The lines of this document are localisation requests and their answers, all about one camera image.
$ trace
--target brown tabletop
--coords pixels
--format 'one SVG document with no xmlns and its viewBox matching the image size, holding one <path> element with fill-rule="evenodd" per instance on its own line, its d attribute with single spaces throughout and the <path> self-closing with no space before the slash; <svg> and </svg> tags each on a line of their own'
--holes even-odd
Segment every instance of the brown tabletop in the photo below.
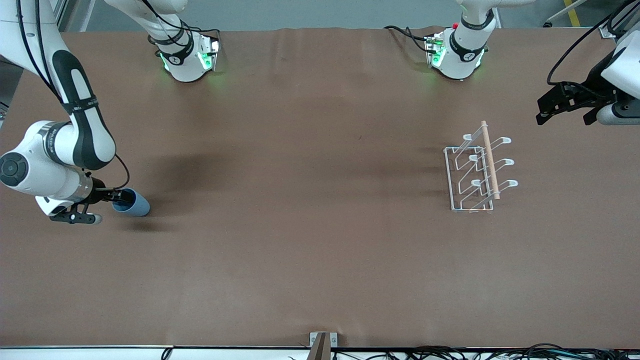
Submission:
<svg viewBox="0 0 640 360">
<path fill-rule="evenodd" d="M 464 82 L 388 31 L 224 33 L 225 72 L 190 84 L 145 33 L 65 34 L 152 212 L 54 223 L 1 187 L 0 344 L 640 348 L 640 127 L 534 118 L 582 32 L 497 30 Z M 23 77 L 2 151 L 66 119 L 47 91 Z M 520 186 L 453 213 L 442 148 L 481 120 Z"/>
</svg>

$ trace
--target white wire rack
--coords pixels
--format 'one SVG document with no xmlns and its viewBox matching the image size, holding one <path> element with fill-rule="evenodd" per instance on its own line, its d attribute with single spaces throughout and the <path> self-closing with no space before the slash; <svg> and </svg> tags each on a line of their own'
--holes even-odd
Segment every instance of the white wire rack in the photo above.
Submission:
<svg viewBox="0 0 640 360">
<path fill-rule="evenodd" d="M 484 146 L 474 145 L 482 136 Z M 501 137 L 491 142 L 486 121 L 482 121 L 473 134 L 462 136 L 460 146 L 444 148 L 449 182 L 451 210 L 461 213 L 493 211 L 493 201 L 500 199 L 500 193 L 507 188 L 518 186 L 516 180 L 498 182 L 497 172 L 515 164 L 512 159 L 493 160 L 493 151 L 500 145 L 511 143 L 511 139 Z"/>
</svg>

